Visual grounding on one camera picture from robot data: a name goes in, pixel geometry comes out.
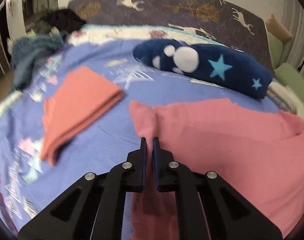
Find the light blue trim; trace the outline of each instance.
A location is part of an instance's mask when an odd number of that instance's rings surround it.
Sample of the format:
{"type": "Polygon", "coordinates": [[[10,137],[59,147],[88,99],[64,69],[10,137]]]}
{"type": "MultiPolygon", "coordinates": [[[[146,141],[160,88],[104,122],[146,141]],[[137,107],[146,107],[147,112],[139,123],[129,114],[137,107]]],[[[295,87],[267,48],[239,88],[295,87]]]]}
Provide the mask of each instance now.
{"type": "Polygon", "coordinates": [[[95,24],[85,24],[85,25],[82,26],[83,30],[115,29],[115,28],[122,28],[122,29],[149,28],[151,30],[172,31],[172,32],[187,34],[189,36],[205,40],[205,41],[207,41],[207,42],[209,42],[211,44],[225,46],[224,44],[218,43],[216,41],[212,41],[212,40],[210,40],[210,39],[208,39],[206,37],[203,37],[203,36],[200,36],[200,35],[197,35],[197,34],[188,33],[188,32],[185,32],[185,31],[178,30],[178,29],[173,29],[173,28],[170,28],[170,27],[165,27],[165,26],[151,26],[151,25],[122,25],[122,26],[112,26],[112,25],[95,25],[95,24]]]}

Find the folded orange cloth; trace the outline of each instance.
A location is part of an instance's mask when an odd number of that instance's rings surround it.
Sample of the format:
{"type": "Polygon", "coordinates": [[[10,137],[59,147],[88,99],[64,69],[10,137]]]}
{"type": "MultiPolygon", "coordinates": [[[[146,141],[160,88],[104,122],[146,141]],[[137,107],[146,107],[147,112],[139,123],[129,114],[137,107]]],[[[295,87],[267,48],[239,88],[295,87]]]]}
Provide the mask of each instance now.
{"type": "Polygon", "coordinates": [[[44,100],[45,136],[40,159],[55,165],[57,149],[122,97],[121,88],[87,67],[70,72],[54,96],[44,100]]]}

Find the silver screw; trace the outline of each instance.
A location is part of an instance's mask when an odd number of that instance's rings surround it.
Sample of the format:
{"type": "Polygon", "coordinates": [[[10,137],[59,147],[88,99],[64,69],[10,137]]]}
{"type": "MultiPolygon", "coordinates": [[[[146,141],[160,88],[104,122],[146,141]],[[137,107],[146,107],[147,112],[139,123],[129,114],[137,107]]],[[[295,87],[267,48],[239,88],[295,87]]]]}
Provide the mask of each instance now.
{"type": "Polygon", "coordinates": [[[206,176],[207,176],[209,179],[216,179],[216,177],[217,177],[218,175],[217,175],[216,172],[214,172],[214,171],[209,171],[209,172],[206,174],[206,176]]]}
{"type": "Polygon", "coordinates": [[[177,168],[179,166],[179,163],[177,163],[177,162],[170,162],[169,166],[170,166],[170,168],[175,169],[175,168],[177,168]]]}
{"type": "Polygon", "coordinates": [[[85,179],[86,180],[92,180],[95,178],[95,174],[93,172],[89,172],[85,174],[85,179]]]}
{"type": "Polygon", "coordinates": [[[124,163],[122,164],[122,167],[123,167],[124,169],[129,169],[129,168],[132,167],[132,163],[124,162],[124,163]]]}

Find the navy blue plush pillow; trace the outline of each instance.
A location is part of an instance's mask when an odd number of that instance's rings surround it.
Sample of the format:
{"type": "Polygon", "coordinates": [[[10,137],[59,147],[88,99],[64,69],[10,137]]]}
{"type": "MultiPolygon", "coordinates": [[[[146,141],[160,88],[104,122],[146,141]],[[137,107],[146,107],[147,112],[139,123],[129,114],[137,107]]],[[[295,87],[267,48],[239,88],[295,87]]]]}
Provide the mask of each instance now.
{"type": "Polygon", "coordinates": [[[136,46],[133,57],[145,65],[215,83],[255,99],[265,97],[272,81],[270,71],[251,55],[221,45],[151,39],[136,46]]]}

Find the white deer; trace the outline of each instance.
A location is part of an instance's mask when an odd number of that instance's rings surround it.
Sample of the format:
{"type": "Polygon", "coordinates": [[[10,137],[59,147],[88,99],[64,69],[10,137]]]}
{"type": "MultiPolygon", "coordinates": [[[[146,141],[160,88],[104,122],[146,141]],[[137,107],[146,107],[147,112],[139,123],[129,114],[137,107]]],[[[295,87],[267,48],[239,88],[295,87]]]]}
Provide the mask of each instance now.
{"type": "Polygon", "coordinates": [[[232,8],[233,13],[236,13],[237,15],[233,15],[233,19],[237,20],[238,22],[240,22],[242,24],[242,26],[244,26],[245,28],[247,28],[247,30],[254,35],[254,33],[251,31],[251,27],[253,27],[252,24],[246,24],[245,20],[244,20],[244,16],[243,13],[239,12],[237,9],[232,8]]]}
{"type": "Polygon", "coordinates": [[[136,1],[132,2],[132,0],[117,0],[116,5],[124,5],[128,8],[134,8],[137,11],[143,11],[144,8],[138,8],[138,4],[144,3],[144,1],[136,1]]]}
{"type": "Polygon", "coordinates": [[[187,32],[187,33],[192,33],[192,34],[196,34],[196,31],[199,31],[199,32],[204,33],[204,34],[205,34],[205,37],[207,37],[207,38],[209,38],[209,39],[211,39],[211,40],[216,40],[216,38],[215,38],[213,35],[207,33],[207,32],[206,32],[205,30],[203,30],[202,28],[197,29],[197,28],[193,28],[193,27],[182,27],[182,26],[173,25],[173,24],[170,24],[170,23],[169,23],[169,26],[170,26],[170,27],[175,27],[175,28],[181,29],[181,30],[183,30],[183,31],[185,31],[185,32],[187,32]]]}

